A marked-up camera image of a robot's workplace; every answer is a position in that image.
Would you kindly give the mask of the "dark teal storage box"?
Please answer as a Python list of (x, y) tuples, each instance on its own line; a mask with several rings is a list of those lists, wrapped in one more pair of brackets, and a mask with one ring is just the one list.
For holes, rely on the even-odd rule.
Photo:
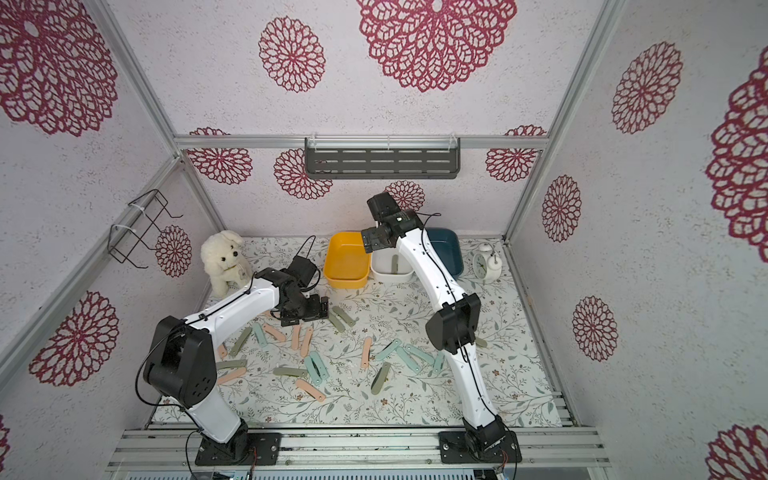
[(427, 228), (427, 236), (439, 259), (453, 276), (464, 272), (464, 261), (458, 235), (447, 228)]

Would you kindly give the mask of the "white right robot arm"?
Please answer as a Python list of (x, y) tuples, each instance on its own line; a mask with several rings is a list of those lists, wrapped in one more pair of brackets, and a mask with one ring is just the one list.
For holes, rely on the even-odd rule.
[(445, 354), (461, 399), (465, 428), (477, 436), (506, 432), (484, 385), (476, 351), (481, 301), (448, 272), (413, 210), (402, 210), (386, 191), (367, 200), (376, 225), (361, 232), (368, 253), (394, 249), (413, 268), (434, 310), (425, 331)]

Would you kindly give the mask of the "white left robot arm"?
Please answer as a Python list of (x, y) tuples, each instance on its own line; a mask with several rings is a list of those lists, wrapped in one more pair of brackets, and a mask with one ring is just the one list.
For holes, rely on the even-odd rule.
[(284, 326), (328, 317), (328, 299), (308, 295), (319, 282), (314, 262), (296, 255), (283, 269), (265, 268), (212, 307), (156, 327), (143, 380), (181, 406), (208, 440), (225, 445), (247, 433), (217, 386), (217, 348), (257, 316), (275, 311)]

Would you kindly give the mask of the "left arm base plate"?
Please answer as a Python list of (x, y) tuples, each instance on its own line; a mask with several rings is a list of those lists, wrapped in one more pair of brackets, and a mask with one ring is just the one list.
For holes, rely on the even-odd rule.
[(206, 435), (196, 454), (195, 466), (274, 466), (277, 464), (282, 435), (279, 433), (240, 433), (227, 443), (217, 443)]

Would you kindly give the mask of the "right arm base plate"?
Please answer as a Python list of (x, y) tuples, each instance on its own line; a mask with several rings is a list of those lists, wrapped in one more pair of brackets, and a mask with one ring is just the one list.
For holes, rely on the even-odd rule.
[(438, 441), (443, 464), (517, 464), (523, 460), (517, 437), (511, 431), (490, 444), (466, 431), (441, 431)]

